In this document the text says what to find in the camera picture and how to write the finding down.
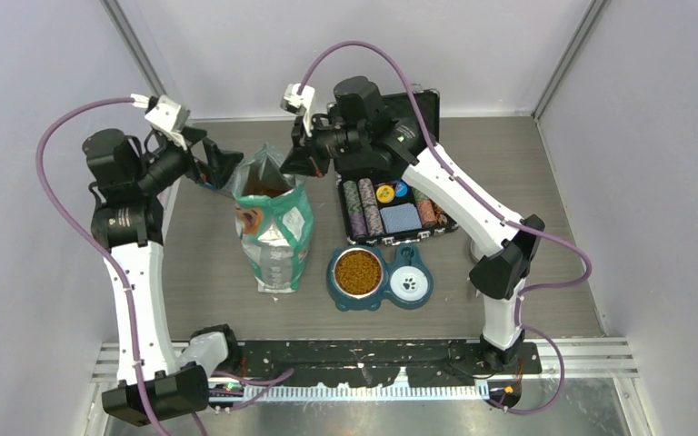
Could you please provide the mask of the yellow big blind button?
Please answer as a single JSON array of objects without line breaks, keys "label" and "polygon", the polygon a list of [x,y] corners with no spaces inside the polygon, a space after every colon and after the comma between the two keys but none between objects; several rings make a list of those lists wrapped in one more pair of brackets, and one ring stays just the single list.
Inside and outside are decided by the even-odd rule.
[{"label": "yellow big blind button", "polygon": [[375,197],[379,203],[391,203],[395,199],[395,189],[390,184],[380,184],[375,189]]}]

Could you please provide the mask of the black poker chip case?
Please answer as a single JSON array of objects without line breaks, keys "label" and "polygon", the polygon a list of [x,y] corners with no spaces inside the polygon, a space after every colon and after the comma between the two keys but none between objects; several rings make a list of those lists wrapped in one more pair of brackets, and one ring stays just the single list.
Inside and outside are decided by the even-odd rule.
[{"label": "black poker chip case", "polygon": [[[408,194],[404,198],[395,198],[391,203],[379,203],[375,197],[376,187],[380,184],[390,184],[394,188],[398,181],[402,180],[385,180],[379,175],[365,178],[347,178],[340,174],[336,176],[336,191],[347,242],[369,246],[415,243],[429,237],[452,233],[459,228],[455,219],[442,207],[408,183]],[[384,228],[380,210],[402,203],[415,205],[422,228],[409,232],[388,233]]]}]

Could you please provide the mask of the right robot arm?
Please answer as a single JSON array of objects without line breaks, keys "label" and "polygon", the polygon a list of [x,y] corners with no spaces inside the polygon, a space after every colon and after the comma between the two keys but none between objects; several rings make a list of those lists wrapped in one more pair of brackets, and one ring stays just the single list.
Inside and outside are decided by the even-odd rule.
[{"label": "right robot arm", "polygon": [[472,240],[476,264],[469,280],[484,296],[484,364],[507,372],[524,339],[515,303],[543,221],[505,208],[453,163],[429,132],[414,95],[383,95],[375,83],[355,76],[334,87],[327,113],[313,113],[313,100],[314,89],[305,84],[289,84],[284,92],[281,106],[296,118],[282,171],[323,177],[335,169],[345,179],[401,180],[455,219]]}]

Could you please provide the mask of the teal double pet bowl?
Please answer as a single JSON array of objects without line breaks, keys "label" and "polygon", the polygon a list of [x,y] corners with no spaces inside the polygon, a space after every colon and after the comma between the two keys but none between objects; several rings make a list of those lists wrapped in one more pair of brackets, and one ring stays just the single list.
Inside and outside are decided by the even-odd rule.
[{"label": "teal double pet bowl", "polygon": [[326,289],[342,312],[376,311],[384,301],[414,310],[434,292],[434,278],[418,248],[396,247],[388,262],[380,249],[356,245],[336,250],[326,268]]}]

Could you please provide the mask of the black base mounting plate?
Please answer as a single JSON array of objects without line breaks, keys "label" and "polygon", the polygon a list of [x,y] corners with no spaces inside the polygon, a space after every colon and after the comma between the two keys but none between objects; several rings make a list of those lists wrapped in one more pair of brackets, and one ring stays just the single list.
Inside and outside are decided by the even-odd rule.
[{"label": "black base mounting plate", "polygon": [[530,342],[521,346],[513,363],[494,370],[483,345],[467,340],[246,341],[218,369],[264,380],[293,369],[287,387],[387,387],[399,376],[414,387],[457,387],[479,379],[537,375],[542,364]]}]

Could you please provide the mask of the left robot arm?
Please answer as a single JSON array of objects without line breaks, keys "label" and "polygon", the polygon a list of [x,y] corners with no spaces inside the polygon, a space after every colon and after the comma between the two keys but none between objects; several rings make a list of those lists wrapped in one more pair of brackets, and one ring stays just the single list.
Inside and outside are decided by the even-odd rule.
[{"label": "left robot arm", "polygon": [[185,146],[151,132],[155,150],[109,128],[82,144],[95,178],[90,234],[101,246],[115,291],[119,339],[116,386],[103,393],[109,415],[137,427],[204,410],[214,372],[235,374],[243,361],[226,324],[194,332],[181,351],[173,346],[162,284],[165,209],[158,196],[182,177],[220,189],[243,154],[222,151],[202,129],[184,129]]}]

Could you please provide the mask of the green pet food bag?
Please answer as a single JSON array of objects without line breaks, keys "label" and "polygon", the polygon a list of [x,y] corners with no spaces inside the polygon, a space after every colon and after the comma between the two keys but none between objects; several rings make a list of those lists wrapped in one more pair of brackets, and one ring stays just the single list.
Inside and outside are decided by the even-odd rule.
[{"label": "green pet food bag", "polygon": [[283,163],[284,155],[264,144],[224,188],[234,199],[235,234],[263,293],[297,291],[314,230],[305,178],[282,173]]}]

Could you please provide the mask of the blue small blind button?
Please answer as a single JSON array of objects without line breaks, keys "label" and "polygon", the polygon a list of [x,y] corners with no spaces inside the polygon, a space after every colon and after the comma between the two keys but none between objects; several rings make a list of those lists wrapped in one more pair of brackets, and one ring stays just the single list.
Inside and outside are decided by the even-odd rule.
[{"label": "blue small blind button", "polygon": [[408,194],[408,186],[406,183],[402,181],[398,181],[394,185],[394,197],[395,198],[404,198]]}]

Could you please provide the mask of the blue card deck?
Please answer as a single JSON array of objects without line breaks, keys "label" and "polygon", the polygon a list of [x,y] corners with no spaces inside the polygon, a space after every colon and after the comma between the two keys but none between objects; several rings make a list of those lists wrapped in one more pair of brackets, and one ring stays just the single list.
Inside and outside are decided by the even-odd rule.
[{"label": "blue card deck", "polygon": [[422,228],[417,208],[412,203],[402,203],[380,210],[383,225],[388,233],[415,231]]}]

